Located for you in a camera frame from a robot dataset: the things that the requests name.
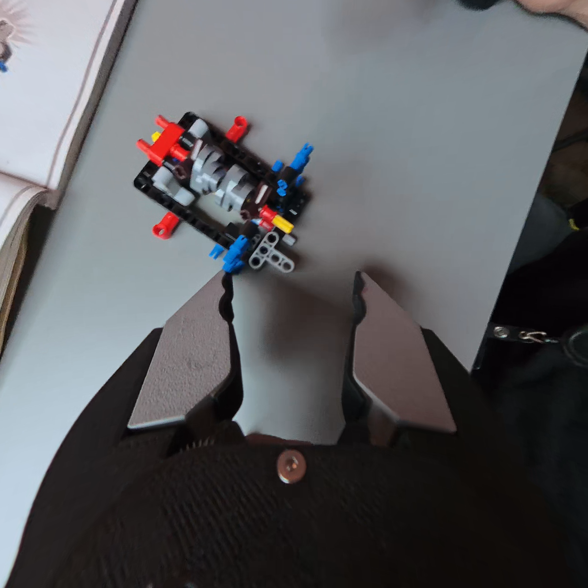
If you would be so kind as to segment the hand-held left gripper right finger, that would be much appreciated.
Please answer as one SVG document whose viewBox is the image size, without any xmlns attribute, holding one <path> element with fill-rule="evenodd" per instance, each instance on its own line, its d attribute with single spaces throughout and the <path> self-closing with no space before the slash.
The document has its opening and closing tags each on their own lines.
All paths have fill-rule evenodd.
<svg viewBox="0 0 588 588">
<path fill-rule="evenodd" d="M 458 428 L 421 327 L 367 273 L 355 273 L 341 439 L 392 446 L 406 430 Z"/>
</svg>

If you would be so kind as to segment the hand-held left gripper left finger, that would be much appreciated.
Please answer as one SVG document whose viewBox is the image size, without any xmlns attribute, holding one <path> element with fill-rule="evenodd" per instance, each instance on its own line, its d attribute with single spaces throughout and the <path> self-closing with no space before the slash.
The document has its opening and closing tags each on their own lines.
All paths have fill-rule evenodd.
<svg viewBox="0 0 588 588">
<path fill-rule="evenodd" d="M 220 271 L 166 321 L 128 429 L 182 423 L 205 405 L 219 420 L 235 415 L 243 389 L 232 300 L 232 276 Z"/>
</svg>

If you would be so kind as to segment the lego chassis assembly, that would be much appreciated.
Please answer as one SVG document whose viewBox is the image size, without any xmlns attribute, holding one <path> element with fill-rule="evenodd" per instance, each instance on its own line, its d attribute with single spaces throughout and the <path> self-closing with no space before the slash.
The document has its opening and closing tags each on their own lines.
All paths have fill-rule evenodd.
<svg viewBox="0 0 588 588">
<path fill-rule="evenodd" d="M 246 265 L 293 272 L 295 262 L 280 246 L 296 244 L 295 224 L 309 202 L 303 173 L 314 147 L 305 143 L 290 164 L 269 165 L 241 145 L 249 130 L 244 116 L 226 131 L 193 112 L 154 122 L 151 139 L 136 141 L 148 161 L 134 179 L 165 209 L 154 237 L 167 240 L 186 224 L 213 243 L 209 256 L 221 259 L 228 274 Z"/>
</svg>

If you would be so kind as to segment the lego instruction booklet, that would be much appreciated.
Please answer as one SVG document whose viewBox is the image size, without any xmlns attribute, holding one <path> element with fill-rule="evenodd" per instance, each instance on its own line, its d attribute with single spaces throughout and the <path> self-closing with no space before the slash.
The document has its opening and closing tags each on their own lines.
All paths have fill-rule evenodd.
<svg viewBox="0 0 588 588">
<path fill-rule="evenodd" d="M 1 1 L 1 347 L 29 218 L 55 210 L 136 1 Z"/>
</svg>

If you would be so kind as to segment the person's right hand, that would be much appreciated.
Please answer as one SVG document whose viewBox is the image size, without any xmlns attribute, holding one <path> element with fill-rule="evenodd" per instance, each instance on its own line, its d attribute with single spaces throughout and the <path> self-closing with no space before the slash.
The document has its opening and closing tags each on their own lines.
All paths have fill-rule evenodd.
<svg viewBox="0 0 588 588">
<path fill-rule="evenodd" d="M 587 31 L 587 1 L 517 1 L 535 14 L 555 15 L 568 19 Z"/>
</svg>

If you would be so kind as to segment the metal badge clip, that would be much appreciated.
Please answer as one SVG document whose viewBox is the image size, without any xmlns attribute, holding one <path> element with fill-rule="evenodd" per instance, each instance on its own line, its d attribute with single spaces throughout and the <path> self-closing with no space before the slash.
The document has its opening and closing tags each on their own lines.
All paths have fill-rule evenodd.
<svg viewBox="0 0 588 588">
<path fill-rule="evenodd" d="M 505 325 L 490 322 L 485 336 L 488 339 L 504 342 L 537 343 L 540 345 L 559 344 L 560 338 L 547 334 L 544 330 Z"/>
</svg>

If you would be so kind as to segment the black badge reel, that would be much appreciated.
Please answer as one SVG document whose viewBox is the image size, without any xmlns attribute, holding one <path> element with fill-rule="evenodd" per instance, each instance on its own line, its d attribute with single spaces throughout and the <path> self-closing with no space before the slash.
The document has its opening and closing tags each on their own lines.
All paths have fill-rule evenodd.
<svg viewBox="0 0 588 588">
<path fill-rule="evenodd" d="M 560 345 L 572 364 L 587 369 L 587 324 L 566 331 L 560 338 Z"/>
</svg>

